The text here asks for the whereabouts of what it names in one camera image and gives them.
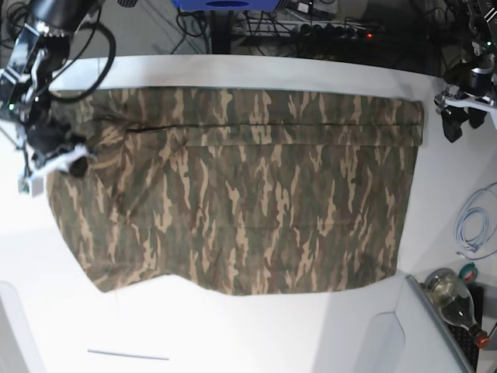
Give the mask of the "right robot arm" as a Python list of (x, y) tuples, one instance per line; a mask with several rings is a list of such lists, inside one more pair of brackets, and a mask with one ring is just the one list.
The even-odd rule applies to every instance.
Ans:
[[(1, 119), (16, 129), (16, 148), (23, 153), (27, 180), (59, 171), (82, 178), (93, 156), (85, 137), (52, 113), (52, 102), (74, 104), (92, 95), (109, 73), (116, 57), (116, 39), (99, 19), (101, 1), (32, 1), (30, 21), (16, 38), (10, 59), (1, 73)], [(101, 33), (109, 56), (96, 81), (77, 96), (60, 97), (50, 91), (52, 82), (71, 63), (68, 57), (77, 32)]]

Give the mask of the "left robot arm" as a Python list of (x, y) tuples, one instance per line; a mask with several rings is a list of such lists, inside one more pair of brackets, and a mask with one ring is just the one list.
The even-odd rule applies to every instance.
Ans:
[(461, 56), (443, 74), (446, 84), (434, 102), (445, 138), (454, 143), (468, 122), (477, 129), (490, 117), (496, 122), (496, 2), (447, 1), (454, 21), (452, 35)]

